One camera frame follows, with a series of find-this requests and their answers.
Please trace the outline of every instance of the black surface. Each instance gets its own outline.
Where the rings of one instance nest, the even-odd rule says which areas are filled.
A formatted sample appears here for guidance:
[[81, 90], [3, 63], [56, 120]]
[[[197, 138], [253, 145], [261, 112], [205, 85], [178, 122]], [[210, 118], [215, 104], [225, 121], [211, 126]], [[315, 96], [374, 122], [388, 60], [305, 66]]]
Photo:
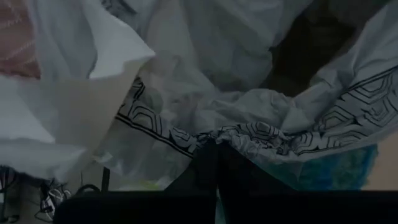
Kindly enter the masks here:
[[227, 223], [396, 223], [397, 192], [297, 192], [227, 144], [198, 151], [163, 192], [88, 192], [54, 223], [214, 223], [216, 189]]

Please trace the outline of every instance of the crumpled white cloth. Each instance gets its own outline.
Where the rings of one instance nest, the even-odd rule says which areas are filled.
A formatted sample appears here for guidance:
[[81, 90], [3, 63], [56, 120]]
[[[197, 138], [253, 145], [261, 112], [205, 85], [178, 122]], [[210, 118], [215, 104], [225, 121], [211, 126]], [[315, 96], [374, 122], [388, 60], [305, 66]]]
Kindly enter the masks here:
[[[242, 40], [238, 37], [258, 35], [255, 38], [262, 37], [259, 42], [246, 39], [240, 43], [258, 44], [252, 50], [266, 54], [270, 45], [261, 45], [261, 41], [277, 43], [285, 27], [279, 30], [277, 23], [276, 30], [257, 30], [257, 25], [284, 21], [284, 13], [275, 11], [279, 6], [287, 7], [282, 12], [290, 12], [286, 21], [291, 22], [306, 1], [298, 3], [303, 7], [293, 9], [284, 0], [258, 4], [206, 0], [203, 5], [189, 0], [159, 2], [147, 33], [141, 34], [157, 56], [141, 69], [140, 79], [134, 82], [96, 155], [97, 161], [113, 171], [133, 180], [167, 186], [185, 170], [193, 152], [209, 139], [230, 143], [266, 170], [270, 163], [303, 162], [374, 144], [397, 129], [398, 1], [391, 1], [373, 16], [352, 48], [321, 68], [311, 86], [294, 98], [266, 89], [220, 90], [213, 84], [218, 82], [209, 76], [214, 67], [203, 66], [202, 59], [228, 58], [222, 56], [225, 52], [217, 52], [217, 47], [209, 50], [214, 54], [206, 54], [206, 47], [219, 37], [208, 25], [225, 22], [223, 32], [236, 34], [234, 26], [228, 27], [229, 22], [217, 16], [235, 10], [230, 24], [241, 24], [236, 31], [244, 28], [248, 32], [230, 37]], [[251, 17], [240, 21], [250, 10]], [[256, 10], [270, 12], [269, 17], [251, 23]], [[218, 20], [195, 23], [203, 11], [209, 14], [203, 20]], [[277, 17], [272, 17], [274, 12], [278, 12]], [[272, 38], [265, 38], [267, 32]], [[225, 74], [215, 72], [217, 75], [222, 77], [221, 83], [224, 79], [230, 85], [230, 90], [234, 84], [239, 89], [241, 83], [229, 83], [234, 78], [231, 70]]]

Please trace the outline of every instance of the patterned fabric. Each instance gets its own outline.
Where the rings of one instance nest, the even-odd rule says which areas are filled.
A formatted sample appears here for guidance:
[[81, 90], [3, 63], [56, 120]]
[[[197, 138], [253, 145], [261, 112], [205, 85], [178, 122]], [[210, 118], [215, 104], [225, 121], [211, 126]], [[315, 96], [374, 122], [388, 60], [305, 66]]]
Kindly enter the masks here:
[[0, 1], [0, 72], [40, 78], [34, 36], [23, 0]]

